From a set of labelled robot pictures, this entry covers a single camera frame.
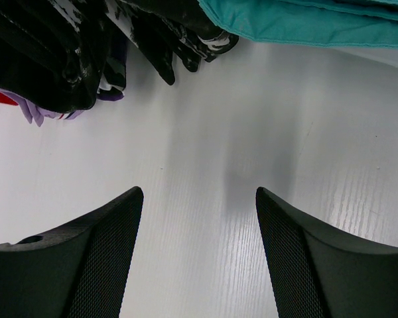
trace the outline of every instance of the purple cloth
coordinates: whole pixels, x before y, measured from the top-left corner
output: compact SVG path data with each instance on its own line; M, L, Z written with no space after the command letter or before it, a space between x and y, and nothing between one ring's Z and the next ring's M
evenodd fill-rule
M22 114L24 114L25 118L30 124L33 122L34 119L37 126L41 127L45 117L53 119L62 117L62 114L40 108L33 102L19 96L18 94L13 93L12 91L7 91L6 89L0 88L0 92L18 103L19 107L21 108ZM73 113L70 113L65 119L74 119L82 112L83 111L74 111Z

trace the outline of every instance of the white table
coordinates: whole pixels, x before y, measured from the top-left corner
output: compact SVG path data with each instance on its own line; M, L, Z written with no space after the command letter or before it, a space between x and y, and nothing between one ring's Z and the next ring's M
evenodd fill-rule
M132 186L143 216L121 317L276 317L254 200L265 186L398 246L398 69L345 53L239 45L167 86L136 50L123 101L73 122L0 105L0 242Z

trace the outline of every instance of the teal cloth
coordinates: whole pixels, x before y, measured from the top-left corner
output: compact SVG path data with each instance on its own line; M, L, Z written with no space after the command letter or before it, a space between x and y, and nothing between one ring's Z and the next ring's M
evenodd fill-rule
M398 0L199 0L211 21L258 42L398 48Z

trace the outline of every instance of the pile of clothes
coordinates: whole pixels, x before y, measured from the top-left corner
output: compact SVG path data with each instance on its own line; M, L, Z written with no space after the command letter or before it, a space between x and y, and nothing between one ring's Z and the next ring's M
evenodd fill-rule
M237 41L197 0L0 0L0 103L38 126L74 119L123 98L129 43L172 85L173 53L196 72Z

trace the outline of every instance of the teal fabric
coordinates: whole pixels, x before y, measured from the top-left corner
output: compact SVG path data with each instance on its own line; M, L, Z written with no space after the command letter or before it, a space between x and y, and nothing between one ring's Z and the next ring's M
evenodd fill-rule
M398 48L398 0L199 0L219 27L259 42Z

